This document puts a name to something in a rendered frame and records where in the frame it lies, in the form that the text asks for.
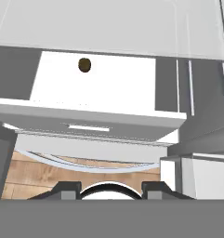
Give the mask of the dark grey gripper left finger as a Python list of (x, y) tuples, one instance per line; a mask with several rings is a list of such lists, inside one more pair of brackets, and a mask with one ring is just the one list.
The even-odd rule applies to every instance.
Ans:
[(43, 192), (34, 197), (31, 200), (80, 200), (82, 183), (80, 181), (59, 181), (51, 191)]

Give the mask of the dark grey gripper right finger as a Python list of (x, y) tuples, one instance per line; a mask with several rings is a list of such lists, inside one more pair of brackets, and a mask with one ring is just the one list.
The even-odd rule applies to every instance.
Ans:
[(141, 183), (144, 200), (192, 200), (192, 197), (172, 191), (163, 181), (143, 181)]

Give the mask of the white fridge bottom panel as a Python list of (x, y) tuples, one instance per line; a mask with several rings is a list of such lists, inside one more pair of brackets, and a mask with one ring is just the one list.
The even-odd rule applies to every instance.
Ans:
[(130, 163), (158, 163), (167, 154), (167, 148), (160, 146), (23, 134), (18, 135), (15, 148), (73, 158)]

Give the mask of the white fridge door bin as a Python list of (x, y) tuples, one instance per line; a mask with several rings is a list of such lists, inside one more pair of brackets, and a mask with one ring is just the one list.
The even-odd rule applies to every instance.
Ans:
[(224, 200), (224, 155), (192, 153), (160, 159), (161, 181), (198, 200)]

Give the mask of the white fridge drawer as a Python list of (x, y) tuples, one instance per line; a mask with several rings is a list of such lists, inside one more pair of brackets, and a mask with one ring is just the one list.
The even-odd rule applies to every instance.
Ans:
[(158, 108), (165, 92), (158, 88), (156, 59), (88, 58), (91, 70), (82, 73), (78, 54), (44, 52), (30, 98), (0, 99), (0, 121), (36, 133), (138, 142), (157, 141), (186, 121), (184, 112)]

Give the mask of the grey fridge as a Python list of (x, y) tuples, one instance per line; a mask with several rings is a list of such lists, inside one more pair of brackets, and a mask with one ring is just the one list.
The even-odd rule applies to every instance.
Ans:
[[(221, 0), (224, 19), (224, 0)], [(26, 199), (51, 189), (59, 181), (80, 181), (82, 190), (95, 183), (123, 183), (142, 195), (143, 181), (161, 181), (158, 163), (130, 163), (73, 158), (15, 148), (18, 135), (86, 139), (167, 148), (168, 156), (192, 153), (224, 155), (224, 59), (113, 54), (28, 46), (0, 46), (0, 99), (28, 100), (44, 52), (155, 59), (158, 88), (165, 97), (160, 110), (187, 115), (176, 131), (153, 142), (76, 138), (24, 131), (0, 121), (0, 199)]]

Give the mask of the pale glass fridge shelf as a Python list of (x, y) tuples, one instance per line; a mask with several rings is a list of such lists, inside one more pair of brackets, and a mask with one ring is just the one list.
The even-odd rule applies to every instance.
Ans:
[(224, 59), (221, 0), (0, 0), (0, 46)]

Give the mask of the white round object black rim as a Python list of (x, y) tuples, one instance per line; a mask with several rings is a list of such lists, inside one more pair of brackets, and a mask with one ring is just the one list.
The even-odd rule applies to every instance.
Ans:
[(123, 183), (105, 181), (81, 191), (82, 200), (140, 200), (141, 195)]

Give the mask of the brown round fruit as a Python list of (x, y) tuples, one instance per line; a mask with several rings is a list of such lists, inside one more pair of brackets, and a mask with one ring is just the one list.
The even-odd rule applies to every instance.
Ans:
[(91, 61), (88, 58), (81, 58), (78, 61), (78, 68), (82, 73), (88, 73), (91, 69)]

